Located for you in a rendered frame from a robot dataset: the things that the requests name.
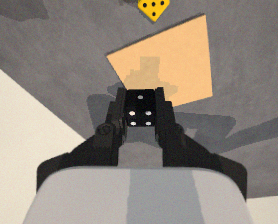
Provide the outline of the yellow die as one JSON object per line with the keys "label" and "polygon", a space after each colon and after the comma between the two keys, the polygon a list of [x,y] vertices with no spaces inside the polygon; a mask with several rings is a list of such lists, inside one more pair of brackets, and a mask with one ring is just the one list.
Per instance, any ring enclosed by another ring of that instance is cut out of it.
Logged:
{"label": "yellow die", "polygon": [[156,21],[168,4],[169,0],[138,0],[138,8],[152,21]]}

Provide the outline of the black die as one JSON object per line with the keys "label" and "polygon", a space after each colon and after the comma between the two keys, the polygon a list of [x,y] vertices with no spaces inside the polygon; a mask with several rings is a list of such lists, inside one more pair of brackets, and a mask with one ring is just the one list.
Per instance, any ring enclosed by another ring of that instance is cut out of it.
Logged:
{"label": "black die", "polygon": [[128,89],[125,101],[125,115],[128,127],[155,126],[155,90]]}

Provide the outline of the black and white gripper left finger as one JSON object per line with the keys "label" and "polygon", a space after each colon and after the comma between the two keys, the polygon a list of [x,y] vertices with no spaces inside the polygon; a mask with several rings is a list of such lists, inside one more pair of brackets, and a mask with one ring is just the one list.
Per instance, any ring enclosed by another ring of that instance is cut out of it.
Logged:
{"label": "black and white gripper left finger", "polygon": [[[119,148],[127,138],[125,101],[127,89],[118,88],[115,102],[110,102],[105,123],[95,134],[70,153],[43,161],[37,167],[36,193],[45,179],[56,171],[74,166],[118,166]],[[115,104],[115,105],[114,105]]]}

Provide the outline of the orange mat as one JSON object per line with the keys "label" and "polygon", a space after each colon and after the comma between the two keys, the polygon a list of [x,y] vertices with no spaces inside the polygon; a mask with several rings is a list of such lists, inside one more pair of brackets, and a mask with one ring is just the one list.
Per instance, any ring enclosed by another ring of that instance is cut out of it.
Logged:
{"label": "orange mat", "polygon": [[205,14],[107,58],[127,90],[163,87],[173,107],[212,96]]}

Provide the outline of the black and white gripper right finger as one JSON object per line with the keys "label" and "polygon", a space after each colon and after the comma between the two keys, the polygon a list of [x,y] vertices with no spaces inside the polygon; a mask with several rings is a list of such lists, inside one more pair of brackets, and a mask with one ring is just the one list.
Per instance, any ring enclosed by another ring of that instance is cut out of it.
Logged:
{"label": "black and white gripper right finger", "polygon": [[247,170],[239,162],[210,153],[184,134],[176,123],[172,101],[165,101],[163,87],[155,89],[155,141],[162,148],[163,167],[197,167],[215,170],[229,176],[247,201]]}

